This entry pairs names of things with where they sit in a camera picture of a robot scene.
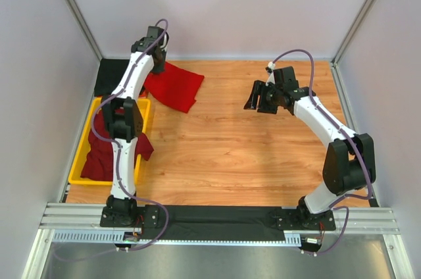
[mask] metal profile bar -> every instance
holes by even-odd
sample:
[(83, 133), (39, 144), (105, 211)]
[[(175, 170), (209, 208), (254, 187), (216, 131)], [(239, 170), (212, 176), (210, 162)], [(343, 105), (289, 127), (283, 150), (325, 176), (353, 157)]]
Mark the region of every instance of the metal profile bar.
[(383, 235), (390, 263), (396, 278), (415, 279), (401, 235)]
[(22, 279), (41, 278), (54, 232), (54, 230), (38, 230), (26, 261)]
[(359, 13), (357, 14), (357, 17), (354, 19), (354, 22), (352, 23), (351, 27), (349, 28), (345, 38), (343, 39), (341, 45), (339, 46), (339, 49), (337, 50), (337, 52), (334, 56), (334, 59), (332, 60), (332, 62), (334, 64), (338, 63), (341, 60), (343, 54), (345, 53), (345, 50), (347, 49), (348, 45), (350, 44), (350, 42), (354, 38), (355, 33), (360, 28), (362, 22), (366, 18), (366, 15), (370, 11), (370, 9), (373, 6), (375, 1), (376, 0), (365, 0), (364, 4), (362, 4), (362, 7), (361, 7)]
[[(99, 226), (104, 205), (49, 203), (39, 228), (71, 230), (106, 230)], [(346, 234), (399, 234), (390, 208), (350, 208)], [(337, 230), (341, 230), (345, 211), (334, 211)], [(286, 234), (311, 234), (310, 231), (285, 231)]]
[(81, 13), (81, 11), (78, 7), (78, 4), (76, 3), (75, 0), (65, 0), (65, 1), (66, 1), (67, 5), (69, 6), (70, 10), (72, 11), (72, 14), (73, 14), (74, 18), (76, 19), (77, 23), (79, 24), (83, 34), (85, 35), (85, 37), (87, 39), (87, 42), (91, 46), (92, 51), (95, 53), (97, 58), (99, 60), (101, 60), (103, 58), (101, 50), (100, 50), (97, 42), (95, 41), (95, 38), (93, 37), (93, 34), (92, 34), (91, 30), (87, 26), (85, 18)]
[(339, 72), (338, 72), (338, 65), (331, 63), (330, 72), (332, 73), (332, 76), (334, 78), (334, 84), (335, 84), (335, 87), (336, 87), (336, 92), (337, 92), (337, 95), (339, 97), (339, 102), (341, 103), (343, 115), (345, 117), (345, 121), (347, 123), (347, 126), (350, 127), (351, 129), (353, 129), (354, 131), (357, 131), (356, 125), (355, 125), (355, 122), (354, 122), (352, 109), (351, 109), (351, 106), (349, 104), (348, 97), (347, 97), (347, 94), (345, 92), (345, 89), (343, 87), (343, 82), (342, 82), (341, 76), (339, 75)]
[[(54, 243), (113, 243), (143, 244), (150, 240), (134, 240), (124, 236), (125, 231), (116, 230), (56, 230)], [(217, 246), (271, 246), (300, 247), (300, 234), (285, 234), (283, 241), (201, 241), (201, 240), (158, 240), (161, 245), (217, 245)]]

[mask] metal floor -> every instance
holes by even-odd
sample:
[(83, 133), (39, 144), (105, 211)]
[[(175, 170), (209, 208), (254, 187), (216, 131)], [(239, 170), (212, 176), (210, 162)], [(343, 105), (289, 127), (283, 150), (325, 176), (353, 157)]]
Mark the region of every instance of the metal floor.
[[(326, 235), (324, 247), (336, 239)], [(62, 258), (87, 257), (110, 244), (65, 243), (52, 246)], [(154, 245), (143, 251), (110, 253), (77, 263), (49, 255), (42, 278), (394, 278), (382, 236), (348, 235), (320, 257), (292, 247)]]

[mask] aluminum frame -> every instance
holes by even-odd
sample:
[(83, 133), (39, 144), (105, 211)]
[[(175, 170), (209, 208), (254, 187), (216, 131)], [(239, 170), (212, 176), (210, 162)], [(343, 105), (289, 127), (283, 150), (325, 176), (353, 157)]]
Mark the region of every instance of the aluminum frame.
[[(96, 44), (95, 38), (87, 26), (75, 0), (65, 1), (72, 11), (75, 19), (78, 21), (78, 24), (93, 49), (93, 52), (96, 54), (98, 59), (101, 59), (101, 51)], [(364, 2), (347, 35), (339, 46), (335, 57), (332, 59), (332, 75), (334, 77), (339, 100), (341, 101), (341, 106), (343, 108), (347, 124), (353, 129), (356, 128), (356, 124), (353, 120), (353, 113), (348, 103), (347, 94), (343, 89), (337, 63), (353, 39), (355, 32), (360, 28), (360, 25), (374, 2), (375, 0), (366, 0)], [(60, 190), (60, 200), (64, 196), (66, 186), (67, 184), (65, 184), (62, 190)], [(103, 205), (49, 203), (41, 220), (41, 224), (32, 246), (30, 256), (28, 257), (22, 278), (32, 279), (41, 277), (55, 230), (100, 230), (99, 220), (102, 208)], [(334, 211), (334, 216), (335, 222), (337, 223), (337, 230), (329, 231), (327, 233), (334, 234), (341, 230), (343, 219), (345, 218), (345, 211)], [(311, 234), (314, 232), (285, 231), (285, 233)], [(405, 247), (402, 243), (399, 228), (390, 208), (350, 208), (349, 223), (345, 233), (360, 235), (382, 234), (384, 242), (388, 247), (387, 252), (393, 266), (395, 276), (397, 278), (414, 278)], [(189, 243), (186, 241), (185, 243), (174, 242), (173, 244), (180, 245)]]

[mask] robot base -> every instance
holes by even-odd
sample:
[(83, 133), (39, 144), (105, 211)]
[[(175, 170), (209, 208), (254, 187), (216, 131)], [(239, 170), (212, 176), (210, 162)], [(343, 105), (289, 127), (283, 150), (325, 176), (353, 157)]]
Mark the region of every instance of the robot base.
[(118, 199), (110, 195), (99, 225), (104, 228), (156, 228), (159, 211), (158, 207), (138, 207), (134, 199)]

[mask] black cloth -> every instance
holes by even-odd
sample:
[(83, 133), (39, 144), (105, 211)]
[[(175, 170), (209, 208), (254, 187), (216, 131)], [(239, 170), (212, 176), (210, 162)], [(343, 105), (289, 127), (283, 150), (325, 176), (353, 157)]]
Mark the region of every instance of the black cloth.
[(95, 97), (110, 95), (121, 81), (129, 60), (102, 59), (93, 90)]

